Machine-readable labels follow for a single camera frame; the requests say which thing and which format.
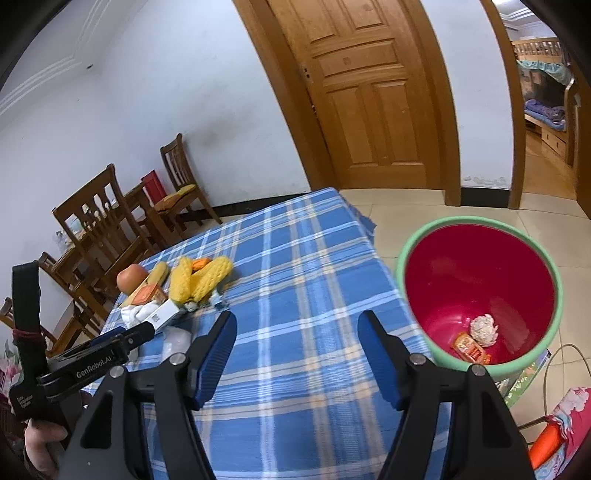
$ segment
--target wooden floor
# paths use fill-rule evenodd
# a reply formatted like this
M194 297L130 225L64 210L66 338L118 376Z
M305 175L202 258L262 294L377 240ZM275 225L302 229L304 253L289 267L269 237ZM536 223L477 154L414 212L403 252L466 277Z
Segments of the wooden floor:
M523 191L576 200L572 168L557 155L544 156L542 143L539 135L527 132Z

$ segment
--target blue plaid tablecloth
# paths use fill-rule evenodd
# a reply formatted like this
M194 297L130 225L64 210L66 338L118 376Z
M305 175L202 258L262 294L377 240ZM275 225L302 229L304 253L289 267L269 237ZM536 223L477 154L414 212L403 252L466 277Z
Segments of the blue plaid tablecloth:
M373 228L334 189L300 196L165 250L142 264L227 255L234 262L223 297L238 337L213 399L193 416L222 479L373 479L401 415L381 397L357 337L372 309L411 352L427 353ZM207 333L212 307L181 326ZM114 309L103 331L122 325ZM133 371L158 365L163 335L140 349ZM94 393L99 382L89 386ZM166 468L153 404L144 406L156 480ZM449 409L442 406L428 479L439 478Z

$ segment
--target yellow knitted corn toy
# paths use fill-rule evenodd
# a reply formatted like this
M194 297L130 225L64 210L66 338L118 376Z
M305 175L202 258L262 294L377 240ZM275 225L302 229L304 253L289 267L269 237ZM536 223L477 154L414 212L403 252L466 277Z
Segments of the yellow knitted corn toy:
M168 298L179 305L187 302L191 297L191 272L193 272L193 262L188 257L181 257L178 259L178 265L170 273Z
M190 285L193 291L193 300L198 302L211 292L232 271L232 267L232 260L228 257L217 257L191 275Z

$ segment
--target pink floral cloth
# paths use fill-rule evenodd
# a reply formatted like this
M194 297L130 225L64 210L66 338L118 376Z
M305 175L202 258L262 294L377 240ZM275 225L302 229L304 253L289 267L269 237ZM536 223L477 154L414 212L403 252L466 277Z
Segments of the pink floral cloth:
M537 480L553 480L562 472L591 429L591 388L571 388L547 417L560 427L564 440L552 458L535 471Z

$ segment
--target green bucket rim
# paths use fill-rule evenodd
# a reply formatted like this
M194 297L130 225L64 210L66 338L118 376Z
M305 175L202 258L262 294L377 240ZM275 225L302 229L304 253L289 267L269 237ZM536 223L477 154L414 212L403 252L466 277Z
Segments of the green bucket rim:
M426 225L423 225L420 229L414 232L410 238L404 244L402 251L398 257L398 264L396 266L396 279L398 282L398 288L403 296L403 298L408 301L407 292L406 292L406 285L404 282L404 271L406 269L406 265L408 262L408 257L412 253L414 247L428 234L438 230L442 227L449 226L449 225L460 225L463 223L472 223L475 225L484 225L489 226L492 228L496 228L502 230L506 233L510 233L513 236L516 236L527 245L529 245L542 259L545 263L546 267L548 268L550 275L552 277L552 281L554 283L554 289L556 292L556 298L554 301L554 311L552 314L552 318L550 320L550 324L548 326L548 330L546 331L545 335L541 338L541 340L533 347L529 352L525 355L516 358L510 362L506 362L504 364L496 364L496 365L487 365L486 369L490 373L490 375L496 380L502 380L503 378L508 378L511 374L524 370L526 367L530 366L535 360L540 356L542 351L545 348L548 348L550 342L554 339L556 332L558 331L558 327L560 326L560 319L562 317L562 309L563 309L563 287L562 281L560 279L560 273L558 272L558 268L556 264L552 260L552 258L548 255L548 252L535 240L531 237L523 233L521 230L517 228L507 225L506 223L500 222L498 220L493 220L484 217L478 216L454 216L454 217L446 217L438 220L434 220ZM470 363L465 362L464 360L460 360L459 358L450 355L441 347L439 347L435 342L429 338L427 333L423 330L420 326L416 318L414 318L413 310L408 305L408 310L411 312L413 319L415 320L417 326L423 332L423 336L427 345L433 355L435 357L441 356L446 358L447 365L446 367L450 367L455 370L462 370L465 371L470 367Z

